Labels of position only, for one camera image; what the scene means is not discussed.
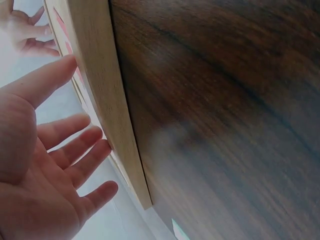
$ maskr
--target hand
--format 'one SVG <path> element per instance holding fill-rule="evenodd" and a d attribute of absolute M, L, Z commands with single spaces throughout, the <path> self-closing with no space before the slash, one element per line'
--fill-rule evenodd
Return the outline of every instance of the hand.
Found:
<path fill-rule="evenodd" d="M 87 127 L 87 115 L 36 126 L 35 109 L 68 82 L 76 67 L 74 57 L 67 56 L 0 88 L 0 236 L 4 240 L 69 240 L 118 191 L 113 181 L 84 197 L 76 191 L 111 152 L 108 141 L 101 140 L 100 128 L 91 127 L 50 151 Z"/>
<path fill-rule="evenodd" d="M 14 49 L 25 55 L 51 55 L 59 56 L 54 47 L 55 41 L 38 41 L 37 38 L 50 36 L 50 26 L 35 26 L 44 14 L 45 9 L 41 7 L 32 17 L 19 10 L 12 10 L 2 20 L 1 28 L 7 34 Z"/>

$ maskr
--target wooden panel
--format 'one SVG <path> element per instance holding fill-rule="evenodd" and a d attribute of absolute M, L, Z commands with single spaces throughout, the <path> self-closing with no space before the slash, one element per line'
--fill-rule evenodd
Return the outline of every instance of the wooden panel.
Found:
<path fill-rule="evenodd" d="M 111 162 L 143 208 L 151 207 L 121 79 L 108 2 L 47 0 L 46 10 L 60 53 L 74 52 L 80 69 L 74 76 L 75 86 L 79 87 L 82 106 L 92 123 L 102 126 L 110 142 Z"/>
<path fill-rule="evenodd" d="M 112 0 L 151 199 L 191 240 L 320 239 L 320 1 Z"/>

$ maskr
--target finger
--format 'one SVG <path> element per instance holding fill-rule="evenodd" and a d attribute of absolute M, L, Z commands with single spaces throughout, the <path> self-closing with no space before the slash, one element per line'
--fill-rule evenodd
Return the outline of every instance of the finger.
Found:
<path fill-rule="evenodd" d="M 25 39 L 36 39 L 50 36 L 52 34 L 50 26 L 33 26 L 26 25 L 21 29 L 21 36 Z"/>
<path fill-rule="evenodd" d="M 29 24 L 35 25 L 37 22 L 39 22 L 44 12 L 45 12 L 45 8 L 43 6 L 40 7 L 40 9 L 36 12 L 36 14 L 29 18 Z"/>
<path fill-rule="evenodd" d="M 86 156 L 68 167 L 65 173 L 70 177 L 74 188 L 80 188 L 110 153 L 108 141 L 100 140 Z"/>
<path fill-rule="evenodd" d="M 59 57 L 60 53 L 58 50 L 52 49 L 50 47 L 39 47 L 39 46 L 31 46 L 28 49 L 23 49 L 22 53 L 28 56 L 52 56 Z"/>
<path fill-rule="evenodd" d="M 52 149 L 73 134 L 89 126 L 89 115 L 80 113 L 58 121 L 41 124 L 37 127 L 37 135 L 46 150 Z"/>
<path fill-rule="evenodd" d="M 55 47 L 56 46 L 56 42 L 54 39 L 49 40 L 49 41 L 35 41 L 33 43 L 34 46 L 37 47 L 44 47 L 44 48 L 49 48 L 49 47 Z"/>
<path fill-rule="evenodd" d="M 85 154 L 86 151 L 101 140 L 102 137 L 102 130 L 98 126 L 93 126 L 67 145 L 49 154 L 56 164 L 64 170 Z"/>
<path fill-rule="evenodd" d="M 35 109 L 74 75 L 77 62 L 73 55 L 47 64 L 0 89 L 28 101 Z"/>
<path fill-rule="evenodd" d="M 98 189 L 81 198 L 89 219 L 105 204 L 110 202 L 118 192 L 118 185 L 114 181 L 107 181 Z"/>

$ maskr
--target dark wood surface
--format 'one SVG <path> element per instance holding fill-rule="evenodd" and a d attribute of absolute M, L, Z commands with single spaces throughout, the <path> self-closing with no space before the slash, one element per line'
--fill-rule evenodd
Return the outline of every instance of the dark wood surface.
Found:
<path fill-rule="evenodd" d="M 112 0 L 151 198 L 191 240 L 320 239 L 320 0 Z"/>

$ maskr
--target floor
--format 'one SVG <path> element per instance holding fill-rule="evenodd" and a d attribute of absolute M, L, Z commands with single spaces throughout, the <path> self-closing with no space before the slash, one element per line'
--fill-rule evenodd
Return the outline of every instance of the floor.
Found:
<path fill-rule="evenodd" d="M 42 0 L 15 1 L 15 9 L 23 10 L 27 14 L 35 13 L 41 5 Z M 43 17 L 39 24 L 46 24 L 46 21 L 46 18 Z M 2 54 L 2 56 L 0 59 L 2 63 L 0 72 L 4 77 L 0 79 L 0 87 L 57 59 L 53 57 L 18 58 L 7 48 L 6 53 Z M 73 86 L 68 83 L 57 90 L 37 109 L 37 122 L 39 124 L 47 123 L 82 111 Z M 86 223 L 81 232 L 74 238 L 75 240 L 174 239 L 152 208 L 148 211 L 143 211 L 136 204 L 124 185 L 121 184 L 121 180 L 108 160 L 104 161 L 88 182 L 79 190 L 79 194 L 85 195 L 107 180 L 114 180 L 119 183 L 118 194 Z"/>

